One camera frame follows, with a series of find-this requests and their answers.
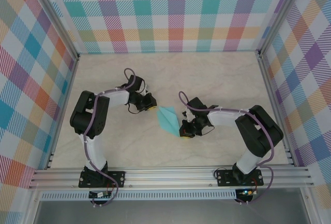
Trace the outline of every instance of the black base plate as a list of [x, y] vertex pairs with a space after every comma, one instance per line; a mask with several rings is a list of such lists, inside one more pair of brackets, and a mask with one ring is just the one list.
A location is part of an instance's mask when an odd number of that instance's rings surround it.
[[[115, 181], [118, 183], [119, 188], [124, 187], [125, 171], [108, 171], [107, 175], [111, 176], [112, 178], [115, 179]], [[114, 187], [116, 187], [116, 185], [113, 181], [109, 180], [109, 182], [110, 182], [109, 187], [112, 187], [112, 185], [114, 185]]]
[[[107, 168], [104, 168], [102, 172], [107, 173], [107, 175], [111, 176], [117, 183], [119, 188], [124, 187], [125, 182], [125, 171], [107, 171]], [[89, 170], [84, 168], [81, 172], [80, 180], [78, 183], [79, 188], [109, 188], [116, 187], [115, 183], [105, 178], [103, 175], [99, 174], [96, 171]]]
[[215, 177], [217, 178], [217, 185], [219, 187], [222, 186], [255, 186], [255, 182], [253, 179], [256, 180], [258, 186], [262, 186], [263, 178], [259, 179], [259, 176], [262, 176], [261, 170], [255, 169], [250, 177], [244, 182], [239, 184], [237, 180], [232, 176], [232, 170], [217, 170], [215, 172]]

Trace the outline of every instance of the white tabletop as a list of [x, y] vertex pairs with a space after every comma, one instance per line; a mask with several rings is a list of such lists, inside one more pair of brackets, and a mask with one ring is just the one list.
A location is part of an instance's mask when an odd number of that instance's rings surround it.
[[[175, 108], [179, 125], [185, 109], [179, 91], [207, 106], [244, 109], [259, 104], [274, 116], [254, 52], [82, 55], [52, 168], [84, 167], [83, 145], [69, 125], [72, 111], [82, 91], [98, 93], [126, 83], [126, 67], [146, 81], [159, 106]], [[181, 139], [160, 128], [156, 112], [133, 115], [127, 106], [108, 111], [102, 137], [109, 167], [232, 165], [246, 149], [237, 128], [217, 126], [206, 136]], [[286, 163], [280, 142], [270, 164]]]

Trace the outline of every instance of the plaid wall panel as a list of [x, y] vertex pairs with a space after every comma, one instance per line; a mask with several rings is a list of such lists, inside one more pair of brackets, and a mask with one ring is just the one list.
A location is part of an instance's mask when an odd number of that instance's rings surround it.
[[295, 155], [331, 223], [331, 0], [296, 0], [266, 52]]
[[74, 64], [38, 0], [0, 0], [0, 223], [17, 223]]
[[258, 47], [257, 47], [257, 50], [260, 50], [264, 41], [265, 41], [265, 38], [267, 37], [269, 31], [270, 31], [270, 28], [272, 27], [272, 25], [275, 23], [277, 17], [278, 17], [278, 13], [280, 11], [280, 9], [282, 8], [283, 4], [285, 3], [286, 0], [279, 0], [278, 4], [277, 4], [277, 7], [275, 8], [274, 12], [273, 12], [273, 15], [271, 17], [271, 19], [269, 20], [268, 22], [268, 26], [267, 28], [265, 29], [263, 35], [262, 35], [262, 38], [258, 44]]
[[88, 53], [255, 50], [262, 22], [274, 12], [273, 0], [50, 1]]

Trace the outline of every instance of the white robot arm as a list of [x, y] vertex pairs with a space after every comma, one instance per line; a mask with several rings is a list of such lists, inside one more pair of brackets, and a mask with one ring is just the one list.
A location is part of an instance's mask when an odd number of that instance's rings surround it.
[[253, 171], [271, 149], [270, 143], [264, 131], [257, 129], [257, 123], [245, 112], [254, 115], [257, 120], [264, 126], [270, 136], [273, 146], [277, 145], [283, 139], [283, 132], [266, 111], [258, 105], [251, 109], [242, 112], [230, 111], [209, 111], [215, 109], [216, 105], [207, 108], [198, 97], [187, 103], [187, 108], [183, 115], [186, 120], [183, 120], [179, 130], [181, 137], [193, 138], [201, 136], [202, 129], [206, 126], [230, 126], [237, 127], [242, 135], [247, 150], [244, 152], [240, 160], [233, 165], [232, 177], [242, 184], [246, 179], [250, 179]]
[[[83, 91], [70, 118], [70, 125], [74, 128], [75, 133], [79, 135], [83, 144], [86, 143], [90, 161], [105, 174], [108, 171], [108, 164], [103, 155], [101, 133], [106, 124], [108, 109], [118, 105], [133, 104], [139, 113], [157, 105], [155, 98], [151, 93], [148, 93], [145, 81], [140, 77], [136, 76], [136, 79], [133, 80], [133, 76], [131, 76], [128, 83], [118, 88], [124, 89], [131, 84], [132, 86], [126, 90], [113, 91], [100, 96], [96, 103], [96, 109], [93, 109], [96, 94]], [[84, 140], [84, 133], [92, 119], [92, 113], [89, 110], [95, 112], [95, 118], [86, 134], [86, 140]], [[105, 187], [106, 185], [107, 178], [99, 174], [87, 161], [81, 173], [79, 187]]]

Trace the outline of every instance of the red wire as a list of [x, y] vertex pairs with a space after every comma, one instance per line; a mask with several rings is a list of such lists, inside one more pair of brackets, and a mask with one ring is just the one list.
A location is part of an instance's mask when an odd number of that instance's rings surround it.
[[255, 182], [255, 191], [258, 192], [258, 182], [256, 181], [255, 178], [252, 177], [252, 179]]
[[[112, 184], [112, 186], [113, 186], [113, 188], [112, 188], [112, 191], [110, 193], [112, 193], [113, 190], [114, 190], [114, 184]], [[108, 188], [109, 188], [109, 183], [107, 184], [107, 194], [108, 194]]]

